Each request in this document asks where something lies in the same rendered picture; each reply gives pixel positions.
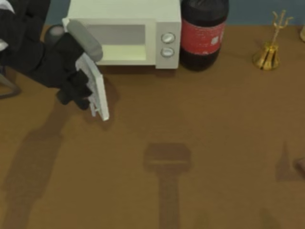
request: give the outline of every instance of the wall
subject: wall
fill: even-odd
[[[60,23],[67,14],[71,0],[51,0],[47,24]],[[231,0],[228,20],[233,25],[270,24],[272,11],[287,10],[288,16],[295,19],[292,24],[305,24],[305,0]]]

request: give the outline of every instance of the wooden table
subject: wooden table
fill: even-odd
[[[228,27],[202,73],[103,68],[107,123],[18,75],[22,94],[0,101],[2,228],[305,228],[292,167],[305,156],[297,29],[281,33],[274,72],[251,63],[272,35],[264,26]]]

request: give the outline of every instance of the microwave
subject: microwave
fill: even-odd
[[[177,69],[181,39],[179,0],[71,0],[78,20],[103,49],[97,65],[152,65]]]

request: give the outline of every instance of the dial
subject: dial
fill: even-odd
[[[176,40],[175,35],[173,35],[170,32],[166,33],[166,34],[163,34],[163,36],[162,36],[162,42],[165,43],[165,44],[173,43],[175,40]]]
[[[171,48],[164,48],[161,51],[161,55],[166,58],[170,58],[170,57],[174,56],[174,54],[175,54],[175,51]]]

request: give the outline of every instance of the gold candle holder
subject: gold candle holder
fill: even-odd
[[[278,37],[280,30],[286,28],[287,25],[289,24],[289,21],[293,19],[293,17],[286,18],[284,25],[282,25],[285,14],[286,11],[283,10],[279,22],[277,23],[276,21],[278,19],[278,15],[276,12],[273,12],[274,15],[273,26],[275,27],[273,38],[270,42],[266,42],[264,44],[263,49],[253,56],[254,65],[261,70],[265,70],[265,71],[274,70],[280,64],[280,60],[278,56],[279,46],[276,42],[276,39]]]
[[[302,41],[305,42],[305,25],[303,26],[300,36],[301,36]]]

